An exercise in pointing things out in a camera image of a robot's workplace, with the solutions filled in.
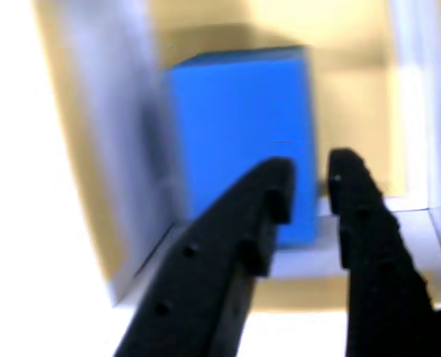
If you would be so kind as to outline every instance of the white frame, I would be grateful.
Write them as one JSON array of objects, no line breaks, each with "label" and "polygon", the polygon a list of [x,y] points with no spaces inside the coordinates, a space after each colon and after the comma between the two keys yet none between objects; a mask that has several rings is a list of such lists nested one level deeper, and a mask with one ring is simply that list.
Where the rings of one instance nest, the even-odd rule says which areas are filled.
[{"label": "white frame", "polygon": [[[139,13],[138,6],[144,5],[143,2],[140,5],[139,1],[136,5],[133,1],[125,1],[125,6],[137,7],[135,12],[126,13]],[[407,193],[387,198],[386,205],[396,213],[405,243],[412,251],[417,267],[441,271],[441,247],[428,211],[431,189],[428,180],[428,146],[431,144],[428,128],[434,125],[436,118],[428,110],[430,103],[425,95],[425,75],[420,65],[422,54],[411,43],[411,39],[420,40],[419,24],[417,18],[412,16],[415,14],[414,6],[413,0],[390,2],[397,60],[401,69],[399,82],[406,133]],[[148,31],[149,26],[141,24],[141,30]],[[307,249],[278,251],[274,257],[271,278],[292,279],[344,274],[339,265],[336,218],[331,215],[326,199],[320,199],[318,215],[321,222],[321,236],[318,241]],[[169,246],[168,242],[161,245],[134,281],[129,294],[114,307],[109,348],[116,348]]]}]

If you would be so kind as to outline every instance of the robotic claw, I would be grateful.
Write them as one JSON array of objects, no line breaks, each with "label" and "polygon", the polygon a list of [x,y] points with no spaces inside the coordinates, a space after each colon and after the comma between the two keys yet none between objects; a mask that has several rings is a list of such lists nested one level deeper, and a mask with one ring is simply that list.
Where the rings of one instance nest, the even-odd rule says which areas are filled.
[{"label": "robotic claw", "polygon": [[[197,219],[165,257],[115,355],[235,356],[276,227],[290,220],[293,185],[293,163],[269,159]],[[328,187],[350,272],[347,356],[441,356],[441,312],[352,150],[330,153]]]}]

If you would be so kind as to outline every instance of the yellow wall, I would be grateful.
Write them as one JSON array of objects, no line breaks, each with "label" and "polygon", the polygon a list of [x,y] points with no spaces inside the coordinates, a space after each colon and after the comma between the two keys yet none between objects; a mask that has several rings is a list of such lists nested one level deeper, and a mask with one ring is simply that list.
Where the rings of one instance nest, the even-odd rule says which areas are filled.
[{"label": "yellow wall", "polygon": [[149,0],[164,66],[197,53],[306,45],[320,178],[353,147],[389,196],[405,192],[402,122],[383,0]]}]

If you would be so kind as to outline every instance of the white surface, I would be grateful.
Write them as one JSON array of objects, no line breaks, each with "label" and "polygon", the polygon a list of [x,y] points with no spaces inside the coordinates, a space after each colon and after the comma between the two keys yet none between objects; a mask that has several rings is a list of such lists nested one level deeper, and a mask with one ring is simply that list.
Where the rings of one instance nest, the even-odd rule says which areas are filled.
[{"label": "white surface", "polygon": [[344,357],[346,312],[254,313],[248,317],[238,357]]},{"label": "white surface", "polygon": [[[426,210],[398,212],[401,233],[415,265],[420,270],[441,269],[441,249]],[[337,218],[321,217],[319,237],[305,249],[278,251],[271,277],[292,279],[345,274],[338,247]]]}]

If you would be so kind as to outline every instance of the blue block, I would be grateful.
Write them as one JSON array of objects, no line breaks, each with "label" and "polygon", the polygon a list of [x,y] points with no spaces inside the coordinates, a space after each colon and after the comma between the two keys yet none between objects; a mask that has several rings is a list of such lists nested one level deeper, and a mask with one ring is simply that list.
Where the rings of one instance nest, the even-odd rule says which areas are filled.
[{"label": "blue block", "polygon": [[308,66],[301,48],[205,54],[170,71],[189,219],[242,174],[272,156],[296,164],[293,222],[280,245],[316,236],[315,135]]}]

